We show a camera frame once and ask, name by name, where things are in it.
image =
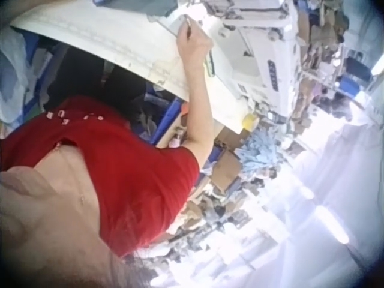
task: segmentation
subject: woman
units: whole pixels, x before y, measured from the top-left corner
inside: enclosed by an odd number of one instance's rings
[[[212,41],[190,19],[190,26],[181,26],[177,45],[190,88],[188,136],[180,148],[146,144],[116,109],[87,95],[65,100],[1,142],[2,171],[17,175],[19,167],[32,169],[119,257],[170,226],[213,146],[203,66]],[[50,223],[50,229],[57,227]]]

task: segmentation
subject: woman's hand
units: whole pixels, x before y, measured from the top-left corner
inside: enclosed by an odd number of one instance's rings
[[[188,77],[197,71],[204,71],[203,63],[213,47],[213,41],[195,20],[186,17],[179,30],[177,45]]]

